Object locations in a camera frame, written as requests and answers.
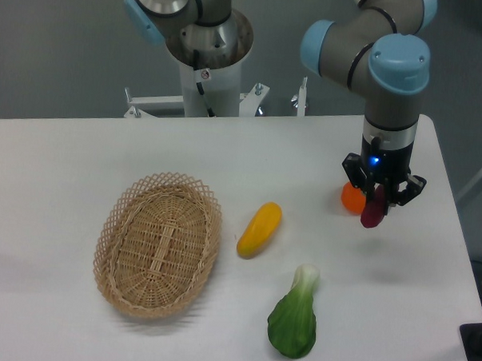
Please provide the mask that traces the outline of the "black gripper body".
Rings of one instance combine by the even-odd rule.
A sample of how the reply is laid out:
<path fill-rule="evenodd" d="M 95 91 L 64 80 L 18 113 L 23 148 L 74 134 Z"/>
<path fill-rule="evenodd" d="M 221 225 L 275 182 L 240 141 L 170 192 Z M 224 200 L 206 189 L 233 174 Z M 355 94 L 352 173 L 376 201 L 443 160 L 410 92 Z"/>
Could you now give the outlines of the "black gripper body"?
<path fill-rule="evenodd" d="M 359 187 L 368 191 L 373 184 L 386 184 L 397 192 L 410 173 L 409 164 L 418 122 L 407 128 L 386 129 L 364 119 Z"/>

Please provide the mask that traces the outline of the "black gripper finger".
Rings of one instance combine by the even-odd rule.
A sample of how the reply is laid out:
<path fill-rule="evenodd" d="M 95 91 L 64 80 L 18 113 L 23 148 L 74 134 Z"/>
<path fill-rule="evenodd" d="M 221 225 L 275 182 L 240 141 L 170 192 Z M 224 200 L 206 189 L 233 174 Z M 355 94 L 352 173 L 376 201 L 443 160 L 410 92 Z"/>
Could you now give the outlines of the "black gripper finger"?
<path fill-rule="evenodd" d="M 408 174 L 404 180 L 404 188 L 400 190 L 397 182 L 394 180 L 387 180 L 385 184 L 385 202 L 384 202 L 384 214 L 387 216 L 391 207 L 405 206 L 410 201 L 418 197 L 427 180 L 423 177 L 416 176 L 414 174 Z"/>
<path fill-rule="evenodd" d="M 371 200 L 376 187 L 372 176 L 365 172 L 361 156 L 355 153 L 349 153 L 341 165 L 349 179 L 348 182 L 351 182 L 353 187 L 359 188 L 365 194 L 365 202 Z"/>

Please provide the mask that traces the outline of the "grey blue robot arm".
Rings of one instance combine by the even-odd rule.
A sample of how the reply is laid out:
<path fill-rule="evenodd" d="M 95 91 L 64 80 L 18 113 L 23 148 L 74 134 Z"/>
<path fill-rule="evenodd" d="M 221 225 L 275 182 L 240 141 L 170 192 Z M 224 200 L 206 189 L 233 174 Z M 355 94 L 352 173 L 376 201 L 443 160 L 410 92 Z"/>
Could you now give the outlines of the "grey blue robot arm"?
<path fill-rule="evenodd" d="M 361 153 L 343 168 L 367 198 L 364 214 L 384 216 L 418 197 L 426 180 L 409 162 L 429 79 L 430 50 L 418 33 L 434 18 L 437 0 L 355 0 L 348 24 L 313 23 L 301 40 L 300 59 L 318 76 L 365 99 Z M 137 31 L 164 43 L 188 67 L 199 116 L 219 115 L 222 94 L 211 74 L 240 62 L 252 38 L 232 0 L 124 0 Z"/>

